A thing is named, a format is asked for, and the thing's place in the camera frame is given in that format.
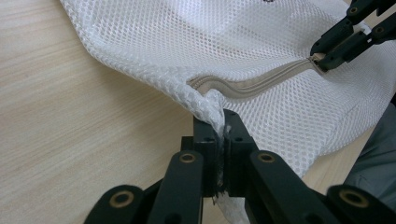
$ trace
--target metal rivet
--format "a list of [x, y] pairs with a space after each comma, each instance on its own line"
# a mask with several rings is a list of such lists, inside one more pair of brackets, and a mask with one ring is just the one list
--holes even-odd
[[195, 156], [190, 153], [185, 153], [178, 158], [181, 162], [190, 163], [195, 161]]
[[358, 11], [358, 9], [356, 7], [353, 7], [352, 9], [349, 10], [350, 13], [355, 13], [357, 11]]
[[344, 202], [355, 207], [365, 208], [369, 206], [369, 201], [363, 195], [354, 190], [341, 189], [339, 196]]
[[257, 158], [263, 162], [274, 162], [275, 161], [275, 158], [272, 155], [265, 153], [265, 152], [260, 153]]
[[[121, 200], [120, 202], [120, 197], [123, 196], [125, 197], [125, 200]], [[134, 194], [129, 190], [122, 190], [113, 194], [113, 196], [111, 196], [110, 198], [109, 203], [112, 207], [122, 208], [129, 205], [133, 201], [134, 201]]]
[[376, 33], [382, 33], [382, 32], [384, 32], [384, 31], [385, 31], [384, 27], [377, 27], [377, 28], [375, 29], [375, 32], [376, 32]]

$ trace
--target white mesh fabric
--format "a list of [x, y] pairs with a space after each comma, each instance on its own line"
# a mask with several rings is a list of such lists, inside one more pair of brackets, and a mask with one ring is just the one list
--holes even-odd
[[[307, 70], [245, 100], [218, 91], [202, 96], [186, 84], [208, 74], [244, 80], [308, 57], [313, 43], [344, 17], [342, 1], [61, 2], [93, 57], [163, 91], [219, 134], [222, 108], [234, 110], [259, 147], [280, 154], [299, 176], [318, 155], [374, 125], [396, 83], [396, 44], [387, 42], [324, 76]], [[244, 214], [241, 201], [221, 201], [232, 222], [247, 221], [232, 216]]]

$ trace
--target light wood surface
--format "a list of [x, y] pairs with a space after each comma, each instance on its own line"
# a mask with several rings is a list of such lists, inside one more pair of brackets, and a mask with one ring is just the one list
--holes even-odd
[[[92, 58], [58, 1], [0, 3], [0, 73], [0, 223], [82, 223], [108, 189], [162, 178], [192, 135], [188, 111]], [[344, 181], [368, 134], [304, 179]], [[204, 223], [226, 223], [211, 200]]]

